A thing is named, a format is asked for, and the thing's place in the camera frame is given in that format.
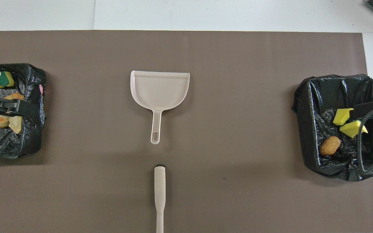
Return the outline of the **pale yellow bread chunk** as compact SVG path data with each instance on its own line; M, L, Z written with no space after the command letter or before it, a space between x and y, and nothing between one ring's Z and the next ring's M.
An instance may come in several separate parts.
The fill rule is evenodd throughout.
M20 99L20 100L25 100L25 96L16 92L16 93L12 93L6 97L4 97L3 99L9 99L9 100L12 100L12 99Z
M8 127L12 129L15 134L22 132L22 118L21 116L9 117Z

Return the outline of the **green and yellow sponge piece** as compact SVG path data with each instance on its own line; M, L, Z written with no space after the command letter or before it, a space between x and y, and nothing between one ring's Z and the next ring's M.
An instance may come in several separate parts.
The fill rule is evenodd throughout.
M15 81L10 72L1 72L0 74L0 89L5 87L13 87Z

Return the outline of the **curved yellow sponge piece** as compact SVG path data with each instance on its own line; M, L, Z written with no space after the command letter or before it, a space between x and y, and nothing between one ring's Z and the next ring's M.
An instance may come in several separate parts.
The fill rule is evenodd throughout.
M340 132L347 135L350 138L355 138L359 134L361 126L360 120L355 120L340 127Z

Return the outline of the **notched yellow sponge piece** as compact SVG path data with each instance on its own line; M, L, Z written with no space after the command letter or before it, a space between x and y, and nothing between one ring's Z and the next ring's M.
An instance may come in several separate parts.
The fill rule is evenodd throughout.
M350 118L350 112L354 108L339 108L336 110L335 117L333 119L333 124L336 126L343 126Z

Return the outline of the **brown bread roll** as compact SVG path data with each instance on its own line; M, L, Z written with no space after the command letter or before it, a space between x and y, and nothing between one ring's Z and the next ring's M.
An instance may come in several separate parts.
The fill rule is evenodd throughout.
M330 136L319 146L319 154L324 156L333 155L336 153L340 145L341 140L338 137Z

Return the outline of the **beige plastic dustpan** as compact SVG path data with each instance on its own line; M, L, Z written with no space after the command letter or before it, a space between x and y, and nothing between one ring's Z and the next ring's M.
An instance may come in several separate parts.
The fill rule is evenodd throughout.
M131 72L130 91L133 99L153 113L150 138L153 145L160 143L162 113L183 102L189 82L189 72Z

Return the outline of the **beige hand brush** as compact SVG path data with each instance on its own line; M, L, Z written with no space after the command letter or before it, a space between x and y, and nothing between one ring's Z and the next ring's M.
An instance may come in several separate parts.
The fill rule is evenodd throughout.
M166 204L166 172L164 165L154 168L154 203L156 208L156 233L164 233L164 209Z

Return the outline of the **open bin with black bag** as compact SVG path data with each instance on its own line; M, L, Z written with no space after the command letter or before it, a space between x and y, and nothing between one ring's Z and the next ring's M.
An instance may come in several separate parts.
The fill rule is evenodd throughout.
M299 123L305 166L322 176L351 182L373 177L373 118L364 124L361 160L357 157L357 136L352 139L333 124L337 109L372 101L373 80L364 74L303 80L295 91L292 108ZM319 146L330 136L341 140L340 147L333 155L320 155Z

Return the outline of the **brown paper table mat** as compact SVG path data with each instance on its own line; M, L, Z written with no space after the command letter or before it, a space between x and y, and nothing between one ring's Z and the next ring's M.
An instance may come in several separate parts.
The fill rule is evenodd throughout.
M305 78L367 72L360 33L0 31L14 62L46 72L46 124L0 158L0 233L155 233L158 164L166 233L373 232L373 178L306 168L291 109ZM190 73L157 145L132 71Z

